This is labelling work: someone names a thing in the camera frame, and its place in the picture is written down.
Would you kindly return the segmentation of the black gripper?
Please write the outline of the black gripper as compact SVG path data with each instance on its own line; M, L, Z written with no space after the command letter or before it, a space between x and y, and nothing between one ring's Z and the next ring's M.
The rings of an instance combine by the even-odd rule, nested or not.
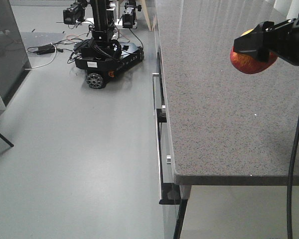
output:
M271 51L299 66L299 15L276 25L272 21L259 23L252 31L234 40L233 51L260 62L268 62Z

